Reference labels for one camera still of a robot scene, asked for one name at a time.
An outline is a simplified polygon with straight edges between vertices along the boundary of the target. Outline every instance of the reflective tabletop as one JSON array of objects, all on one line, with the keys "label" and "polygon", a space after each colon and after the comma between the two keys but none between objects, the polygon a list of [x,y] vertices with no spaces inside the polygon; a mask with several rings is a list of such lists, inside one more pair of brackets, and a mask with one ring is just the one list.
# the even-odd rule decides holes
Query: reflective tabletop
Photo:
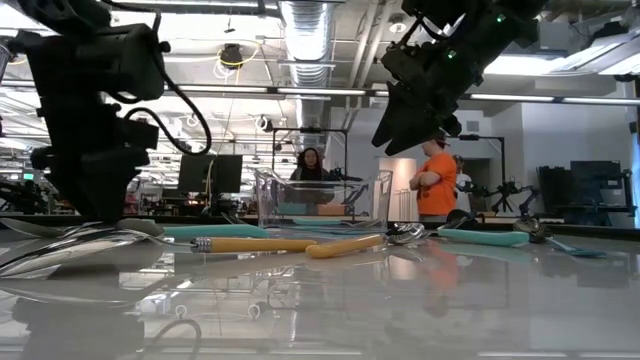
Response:
[{"label": "reflective tabletop", "polygon": [[[8,234],[2,260],[43,241]],[[0,359],[640,358],[640,243],[558,239],[608,256],[429,241],[310,260],[138,243],[0,279]]]}]

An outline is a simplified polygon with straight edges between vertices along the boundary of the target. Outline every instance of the orange shirt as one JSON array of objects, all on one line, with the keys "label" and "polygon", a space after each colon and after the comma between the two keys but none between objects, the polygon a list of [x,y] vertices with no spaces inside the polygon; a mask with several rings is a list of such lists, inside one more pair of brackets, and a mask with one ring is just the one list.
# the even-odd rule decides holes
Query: orange shirt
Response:
[{"label": "orange shirt", "polygon": [[418,189],[418,213],[448,215],[456,207],[456,161],[450,154],[442,152],[427,160],[418,173],[428,171],[440,175],[440,181]]}]

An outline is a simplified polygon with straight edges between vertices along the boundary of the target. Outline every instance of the man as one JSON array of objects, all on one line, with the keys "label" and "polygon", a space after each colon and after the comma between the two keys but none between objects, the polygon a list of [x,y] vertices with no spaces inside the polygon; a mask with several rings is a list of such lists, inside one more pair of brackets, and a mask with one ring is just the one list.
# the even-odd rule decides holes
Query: man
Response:
[{"label": "man", "polygon": [[456,161],[456,209],[464,210],[466,212],[471,211],[471,204],[469,203],[469,194],[462,192],[458,187],[464,187],[467,182],[471,182],[471,177],[462,172],[464,167],[464,159],[460,155],[454,155],[453,160]]},{"label": "man", "polygon": [[422,222],[446,222],[456,206],[456,162],[444,151],[445,135],[439,132],[422,144],[429,157],[409,182],[411,190],[418,190],[418,213]]}]

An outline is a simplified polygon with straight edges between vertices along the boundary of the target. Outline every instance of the clear plastic container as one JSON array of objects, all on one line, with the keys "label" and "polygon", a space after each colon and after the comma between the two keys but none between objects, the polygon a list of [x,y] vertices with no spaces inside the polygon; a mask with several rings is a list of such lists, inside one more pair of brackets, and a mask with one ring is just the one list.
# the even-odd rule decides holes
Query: clear plastic container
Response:
[{"label": "clear plastic container", "polygon": [[363,181],[293,181],[256,169],[260,226],[371,222],[387,227],[393,172]]}]

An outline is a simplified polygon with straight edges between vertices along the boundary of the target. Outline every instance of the ductwork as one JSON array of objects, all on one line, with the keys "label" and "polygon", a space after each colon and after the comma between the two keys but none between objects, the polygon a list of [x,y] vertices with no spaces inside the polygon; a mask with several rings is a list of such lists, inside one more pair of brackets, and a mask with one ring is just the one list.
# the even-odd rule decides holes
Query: ductwork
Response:
[{"label": "ductwork", "polygon": [[[333,7],[332,4],[311,1],[280,3],[282,18],[286,23],[285,41],[289,59],[301,62],[329,60]],[[290,67],[293,84],[305,88],[327,87],[329,71],[328,67],[321,65],[303,64]],[[299,127],[328,127],[328,121],[323,117],[323,101],[296,100],[296,102]]]}]

